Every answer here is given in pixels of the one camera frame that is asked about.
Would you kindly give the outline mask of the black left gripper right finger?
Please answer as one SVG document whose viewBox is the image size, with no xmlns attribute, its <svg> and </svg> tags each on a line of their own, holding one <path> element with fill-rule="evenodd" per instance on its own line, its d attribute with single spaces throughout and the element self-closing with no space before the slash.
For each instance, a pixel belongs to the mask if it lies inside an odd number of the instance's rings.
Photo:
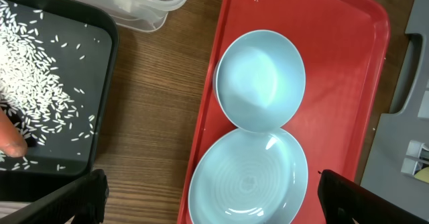
<svg viewBox="0 0 429 224">
<path fill-rule="evenodd" d="M 426 224 L 332 170 L 320 173 L 318 199 L 328 224 Z"/>
</svg>

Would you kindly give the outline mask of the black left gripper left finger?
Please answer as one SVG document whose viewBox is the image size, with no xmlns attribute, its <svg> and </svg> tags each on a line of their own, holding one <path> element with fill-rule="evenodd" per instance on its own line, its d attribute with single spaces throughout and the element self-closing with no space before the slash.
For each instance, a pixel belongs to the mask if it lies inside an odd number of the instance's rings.
<svg viewBox="0 0 429 224">
<path fill-rule="evenodd" d="M 1 224 L 103 223 L 108 196 L 107 176 L 101 169 L 94 170 L 1 218 Z"/>
</svg>

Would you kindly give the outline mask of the orange carrot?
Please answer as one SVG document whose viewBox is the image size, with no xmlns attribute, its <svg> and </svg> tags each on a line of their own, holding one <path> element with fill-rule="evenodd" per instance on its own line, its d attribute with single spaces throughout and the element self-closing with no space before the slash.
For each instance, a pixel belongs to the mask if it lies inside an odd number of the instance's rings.
<svg viewBox="0 0 429 224">
<path fill-rule="evenodd" d="M 1 111 L 0 124 L 1 151 L 12 158 L 25 156 L 27 143 L 3 111 Z"/>
</svg>

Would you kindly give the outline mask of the light blue plate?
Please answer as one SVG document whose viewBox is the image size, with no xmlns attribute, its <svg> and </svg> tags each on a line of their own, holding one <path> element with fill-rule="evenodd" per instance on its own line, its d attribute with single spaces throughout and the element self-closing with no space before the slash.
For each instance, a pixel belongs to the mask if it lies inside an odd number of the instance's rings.
<svg viewBox="0 0 429 224">
<path fill-rule="evenodd" d="M 188 191 L 193 223 L 291 223 L 308 186 L 302 146 L 283 129 L 235 129 L 200 159 Z"/>
</svg>

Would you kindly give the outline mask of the white rice pile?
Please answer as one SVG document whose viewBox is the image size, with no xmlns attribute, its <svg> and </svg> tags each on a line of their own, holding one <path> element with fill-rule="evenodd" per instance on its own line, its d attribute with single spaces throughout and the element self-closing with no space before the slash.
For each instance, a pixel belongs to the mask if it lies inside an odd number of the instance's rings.
<svg viewBox="0 0 429 224">
<path fill-rule="evenodd" d="M 109 64 L 104 30 L 1 1 L 1 110 L 27 143 L 1 169 L 75 173 L 86 167 Z"/>
</svg>

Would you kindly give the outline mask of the light blue small bowl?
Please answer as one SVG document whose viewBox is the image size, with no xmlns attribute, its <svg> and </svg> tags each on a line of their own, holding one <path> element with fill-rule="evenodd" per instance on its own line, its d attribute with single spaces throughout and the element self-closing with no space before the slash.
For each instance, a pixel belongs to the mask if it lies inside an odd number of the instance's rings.
<svg viewBox="0 0 429 224">
<path fill-rule="evenodd" d="M 287 37 L 254 30 L 239 36 L 225 50 L 212 86 L 233 125 L 268 132 L 285 125 L 298 111 L 306 89 L 304 61 Z"/>
</svg>

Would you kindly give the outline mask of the yellow plastic cup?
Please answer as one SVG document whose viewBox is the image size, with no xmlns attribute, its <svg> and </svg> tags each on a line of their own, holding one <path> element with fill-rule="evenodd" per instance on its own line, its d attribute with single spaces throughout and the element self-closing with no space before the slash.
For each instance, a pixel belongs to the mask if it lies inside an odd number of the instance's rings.
<svg viewBox="0 0 429 224">
<path fill-rule="evenodd" d="M 421 180 L 422 182 L 429 183 L 429 167 L 425 167 L 415 173 L 414 178 Z"/>
</svg>

